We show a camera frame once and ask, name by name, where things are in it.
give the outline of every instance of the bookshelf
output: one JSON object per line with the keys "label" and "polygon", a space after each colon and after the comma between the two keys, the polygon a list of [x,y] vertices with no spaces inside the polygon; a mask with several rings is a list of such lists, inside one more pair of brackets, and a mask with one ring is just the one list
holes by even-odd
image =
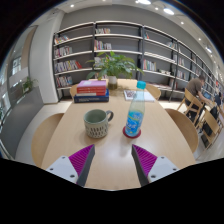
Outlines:
{"label": "bookshelf", "polygon": [[[110,33],[96,32],[96,29],[102,28],[109,28]],[[69,40],[55,43],[55,37],[60,37],[61,35],[69,36]],[[145,75],[139,72],[135,74],[133,71],[133,78],[157,86],[161,90],[162,100],[181,101],[184,97],[184,89],[187,83],[191,78],[196,78],[200,74],[206,77],[202,93],[207,92],[212,98],[214,97],[215,76],[197,53],[187,45],[153,27],[112,20],[82,23],[62,29],[54,34],[52,53],[54,79],[57,92],[62,91],[63,97],[65,97],[64,90],[69,90],[72,85],[58,88],[56,84],[57,77],[71,75],[73,84],[77,84],[93,70],[92,64],[85,63],[86,61],[93,60],[99,52],[105,51],[109,53],[111,51],[94,49],[95,40],[103,43],[109,42],[111,43],[112,51],[131,57],[145,73]],[[66,45],[72,47],[72,51],[74,50],[75,52],[55,58],[54,50]],[[66,60],[76,60],[80,62],[82,68],[56,73],[55,63],[65,62]],[[145,60],[154,63],[155,71],[144,69]]]}

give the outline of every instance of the red coaster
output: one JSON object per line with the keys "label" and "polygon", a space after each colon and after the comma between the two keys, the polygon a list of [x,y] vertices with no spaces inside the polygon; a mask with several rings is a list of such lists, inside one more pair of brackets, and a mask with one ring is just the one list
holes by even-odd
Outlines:
{"label": "red coaster", "polygon": [[138,134],[134,137],[131,137],[131,136],[128,136],[126,133],[125,133],[125,126],[123,128],[123,134],[128,137],[128,138],[138,138],[140,135],[141,135],[141,129],[139,130]]}

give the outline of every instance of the plastic water bottle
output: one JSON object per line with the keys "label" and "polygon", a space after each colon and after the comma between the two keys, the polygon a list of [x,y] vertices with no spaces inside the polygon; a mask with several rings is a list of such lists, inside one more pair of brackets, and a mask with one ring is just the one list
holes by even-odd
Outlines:
{"label": "plastic water bottle", "polygon": [[135,137],[138,135],[142,124],[142,120],[145,113],[145,99],[144,99],[145,87],[146,87],[145,82],[143,81],[137,82],[137,91],[131,102],[128,111],[127,124],[125,127],[125,133],[130,137]]}

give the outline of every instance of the potted plant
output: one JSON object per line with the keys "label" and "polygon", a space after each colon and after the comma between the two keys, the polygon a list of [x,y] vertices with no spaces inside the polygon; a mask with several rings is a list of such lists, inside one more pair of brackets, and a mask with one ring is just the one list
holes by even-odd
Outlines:
{"label": "potted plant", "polygon": [[23,82],[23,94],[29,93],[33,88],[33,83],[37,81],[36,79],[31,80],[30,77],[27,77],[27,80]]}
{"label": "potted plant", "polygon": [[113,51],[110,52],[110,56],[106,52],[100,52],[97,56],[105,54],[106,56],[100,60],[100,62],[93,64],[93,68],[101,69],[101,71],[90,72],[86,79],[92,78],[98,73],[98,80],[101,80],[103,75],[107,75],[109,82],[109,89],[117,88],[117,78],[119,74],[124,74],[127,79],[132,78],[132,70],[135,72],[140,71],[142,74],[144,72],[135,65],[132,58],[128,58],[124,55],[117,55]]}

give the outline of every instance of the handle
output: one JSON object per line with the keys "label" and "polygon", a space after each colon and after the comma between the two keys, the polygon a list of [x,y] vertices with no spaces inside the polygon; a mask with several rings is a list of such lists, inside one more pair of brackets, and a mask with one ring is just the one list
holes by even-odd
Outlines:
{"label": "handle", "polygon": [[108,122],[111,121],[114,117],[114,113],[112,111],[108,110],[108,111],[106,111],[106,114],[107,115],[110,114],[110,117],[108,118]]}

